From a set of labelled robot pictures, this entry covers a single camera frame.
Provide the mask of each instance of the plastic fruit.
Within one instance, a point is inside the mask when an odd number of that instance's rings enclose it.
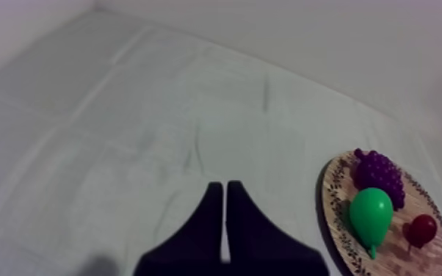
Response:
[[[437,222],[427,214],[417,216],[407,230],[406,239],[411,245],[422,248],[435,238]]]
[[[405,191],[401,171],[386,156],[375,150],[364,154],[359,148],[355,156],[360,159],[356,168],[355,181],[360,189],[379,188],[391,198],[394,210],[405,207]]]
[[[349,216],[363,245],[375,259],[376,247],[382,244],[392,221],[392,202],[381,189],[367,188],[359,192],[351,206]]]

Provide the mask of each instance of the wooden plate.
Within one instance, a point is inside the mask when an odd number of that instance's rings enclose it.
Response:
[[[359,159],[352,151],[330,161],[322,183],[322,209],[330,235],[338,252],[353,275],[414,276],[442,275],[442,216],[428,193],[409,173],[402,171],[405,185],[405,207],[394,212],[385,240],[377,248],[377,258],[370,259],[367,251],[351,234],[348,208],[358,190],[351,173]],[[409,223],[419,214],[429,214],[437,221],[437,236],[422,249],[411,247],[404,238]]]

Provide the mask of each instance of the white cloth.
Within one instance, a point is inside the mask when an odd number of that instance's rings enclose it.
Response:
[[[436,142],[260,60],[89,13],[0,70],[0,276],[82,276],[93,259],[130,275],[209,181],[231,179],[337,275],[316,181],[358,147],[410,171],[442,212]]]

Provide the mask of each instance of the purple grapes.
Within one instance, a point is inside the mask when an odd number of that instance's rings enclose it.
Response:
[[[401,181],[401,172],[394,163],[375,150],[365,155],[361,149],[357,148],[355,156],[360,159],[355,174],[358,187],[381,189],[391,198],[395,211],[404,208],[405,191]]]

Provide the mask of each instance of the red cherry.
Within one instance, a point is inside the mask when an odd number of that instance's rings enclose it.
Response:
[[[426,243],[435,238],[437,233],[437,222],[433,217],[427,214],[417,216],[411,223],[406,239],[411,245],[417,248],[422,248]]]

